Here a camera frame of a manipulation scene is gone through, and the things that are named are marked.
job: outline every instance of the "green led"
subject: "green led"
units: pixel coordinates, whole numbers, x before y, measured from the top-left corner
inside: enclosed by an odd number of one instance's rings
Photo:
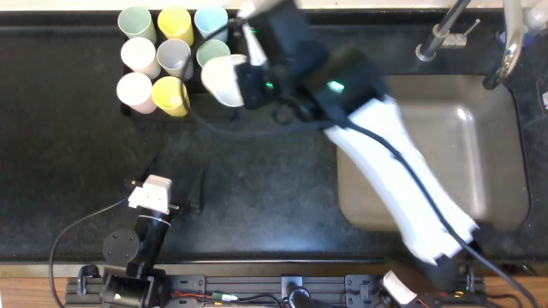
[[[336,82],[336,81],[330,81],[327,83],[327,86],[333,91],[340,93],[344,90],[344,85]]]

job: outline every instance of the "chrome faucet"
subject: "chrome faucet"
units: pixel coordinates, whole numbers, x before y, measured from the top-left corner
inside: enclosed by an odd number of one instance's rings
[[[450,29],[464,9],[470,4],[470,1],[458,0],[442,22],[434,26],[426,42],[417,46],[415,54],[421,61],[432,61],[436,57],[436,50],[440,48],[458,48],[466,45],[467,35],[478,25],[479,21],[476,21],[464,34],[451,34]],[[521,1],[503,0],[503,6],[504,20],[506,22],[506,47],[502,63],[494,69],[494,73],[488,75],[483,81],[483,86],[487,90],[496,88],[512,73],[520,58],[521,47],[523,46],[524,31]]]

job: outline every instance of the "sink basin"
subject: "sink basin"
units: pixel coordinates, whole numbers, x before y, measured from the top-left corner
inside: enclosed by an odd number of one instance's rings
[[[409,135],[448,194],[472,218],[508,231],[529,211],[520,131],[508,89],[487,91],[483,78],[406,75],[388,82]],[[380,197],[340,150],[337,166],[347,219],[368,230],[396,231]]]

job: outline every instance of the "white wall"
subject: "white wall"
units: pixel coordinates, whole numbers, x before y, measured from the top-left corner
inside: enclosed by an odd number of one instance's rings
[[[120,10],[133,5],[162,9],[173,4],[196,9],[221,3],[231,9],[244,0],[0,0],[0,10]],[[521,0],[531,6],[538,0]],[[300,0],[306,9],[347,8],[448,8],[455,0]],[[502,0],[473,0],[469,8],[500,8]]]

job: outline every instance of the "wooden surface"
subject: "wooden surface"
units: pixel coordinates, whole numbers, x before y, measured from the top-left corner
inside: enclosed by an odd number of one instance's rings
[[[539,304],[543,307],[548,307],[548,277],[525,277],[519,278],[518,281],[533,293]],[[64,299],[64,288],[67,279],[58,278],[55,280],[55,283],[59,298]],[[512,293],[521,298],[525,307],[531,307],[518,292],[511,289],[500,278],[486,278],[485,284],[487,285],[487,292],[489,294]],[[0,278],[0,295],[2,296],[2,305],[0,305],[0,308],[57,307],[51,297],[50,285],[47,278]],[[494,301],[502,307],[517,307],[515,301],[512,299]]]

